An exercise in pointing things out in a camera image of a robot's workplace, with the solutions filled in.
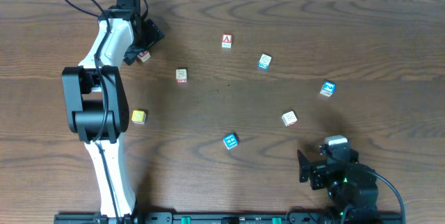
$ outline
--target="black bracket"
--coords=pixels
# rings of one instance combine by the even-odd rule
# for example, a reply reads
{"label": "black bracket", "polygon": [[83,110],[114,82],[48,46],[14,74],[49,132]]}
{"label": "black bracket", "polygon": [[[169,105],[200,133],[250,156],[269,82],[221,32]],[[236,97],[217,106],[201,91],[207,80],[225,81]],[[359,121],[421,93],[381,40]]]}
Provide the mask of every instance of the black bracket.
{"label": "black bracket", "polygon": [[[129,107],[119,69],[106,65],[101,71],[108,91],[108,117],[101,139],[116,143],[119,134],[128,128]],[[62,84],[70,130],[79,134],[80,141],[89,144],[102,125],[104,105],[101,100],[84,100],[82,95],[91,93],[93,87],[100,87],[99,75],[96,69],[65,67]]]}
{"label": "black bracket", "polygon": [[300,164],[300,182],[311,181],[312,190],[325,188],[326,162],[316,161],[311,163],[309,159],[300,151],[297,151],[298,163]]}

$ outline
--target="black base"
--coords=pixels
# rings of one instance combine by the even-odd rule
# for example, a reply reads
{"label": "black base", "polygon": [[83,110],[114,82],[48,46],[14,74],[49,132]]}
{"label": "black base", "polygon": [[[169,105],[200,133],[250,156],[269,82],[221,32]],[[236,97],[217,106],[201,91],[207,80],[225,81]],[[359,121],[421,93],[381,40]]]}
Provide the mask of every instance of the black base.
{"label": "black base", "polygon": [[[316,220],[325,214],[321,211],[311,211]],[[397,214],[384,214],[380,216],[384,224],[401,224],[401,217]],[[116,218],[104,218],[100,214],[57,214],[54,224],[114,224]],[[287,218],[284,214],[171,214],[169,212],[152,212],[145,214],[144,221],[137,218],[126,218],[125,224],[315,224],[308,213],[290,213]]]}

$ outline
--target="wood grain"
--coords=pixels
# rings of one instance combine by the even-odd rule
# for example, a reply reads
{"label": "wood grain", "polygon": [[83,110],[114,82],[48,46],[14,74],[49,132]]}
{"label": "wood grain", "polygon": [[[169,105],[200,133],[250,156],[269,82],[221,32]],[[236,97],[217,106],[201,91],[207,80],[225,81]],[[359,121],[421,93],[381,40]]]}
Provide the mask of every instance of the wood grain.
{"label": "wood grain", "polygon": [[[121,69],[130,109],[149,111],[125,143],[143,208],[323,209],[326,192],[298,182],[296,152],[319,159],[318,144],[344,134],[398,188],[408,223],[445,222],[445,0],[147,1],[166,37],[146,63]],[[88,53],[96,20],[63,0],[0,8],[0,223],[99,211],[60,82]],[[222,33],[234,34],[232,49]],[[257,69],[262,53],[268,71]],[[175,83],[178,67],[188,84]],[[325,79],[337,84],[329,99],[318,96]],[[284,127],[290,109],[299,121]],[[227,151],[233,131],[240,144]],[[378,207],[398,211],[378,186]]]}

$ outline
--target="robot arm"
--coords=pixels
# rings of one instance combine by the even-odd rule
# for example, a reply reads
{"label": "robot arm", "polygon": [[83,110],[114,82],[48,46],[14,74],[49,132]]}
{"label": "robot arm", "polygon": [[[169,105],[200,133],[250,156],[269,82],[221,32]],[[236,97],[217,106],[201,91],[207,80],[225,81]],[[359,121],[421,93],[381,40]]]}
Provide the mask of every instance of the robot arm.
{"label": "robot arm", "polygon": [[331,136],[320,146],[324,161],[310,162],[298,150],[300,182],[311,181],[312,190],[327,189],[334,207],[320,217],[319,223],[386,223],[388,216],[377,211],[377,178],[386,183],[400,203],[401,217],[397,223],[405,223],[405,207],[400,193],[374,169],[359,163],[359,153],[350,148],[344,136]]}
{"label": "robot arm", "polygon": [[[131,215],[136,203],[124,155],[129,107],[119,69],[123,61],[131,65],[137,54],[147,51],[163,38],[163,34],[151,20],[144,21],[147,12],[140,16],[140,0],[118,0],[117,5],[105,10],[105,13],[106,16],[99,17],[99,33],[90,52],[77,67],[63,70],[62,82],[68,124],[71,131],[85,143],[96,170],[102,199],[101,215],[114,218]],[[107,19],[110,31],[98,55],[107,90],[108,117],[101,137],[92,142],[102,126],[104,103],[101,100],[85,100],[82,95],[102,91],[95,54],[106,35]]]}

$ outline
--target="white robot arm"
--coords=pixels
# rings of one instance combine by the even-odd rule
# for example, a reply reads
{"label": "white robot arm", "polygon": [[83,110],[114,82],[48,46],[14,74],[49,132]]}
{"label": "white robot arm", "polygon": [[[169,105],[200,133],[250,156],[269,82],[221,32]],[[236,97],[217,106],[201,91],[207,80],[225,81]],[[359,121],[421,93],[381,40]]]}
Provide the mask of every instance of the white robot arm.
{"label": "white robot arm", "polygon": [[[101,215],[108,218],[131,215],[136,203],[124,155],[129,107],[119,69],[123,61],[131,65],[137,54],[163,38],[151,20],[144,21],[146,15],[140,16],[140,0],[118,0],[98,17],[99,33],[85,59],[62,73],[68,124],[90,153]],[[103,101],[82,98],[82,94],[103,92],[103,86]]]}

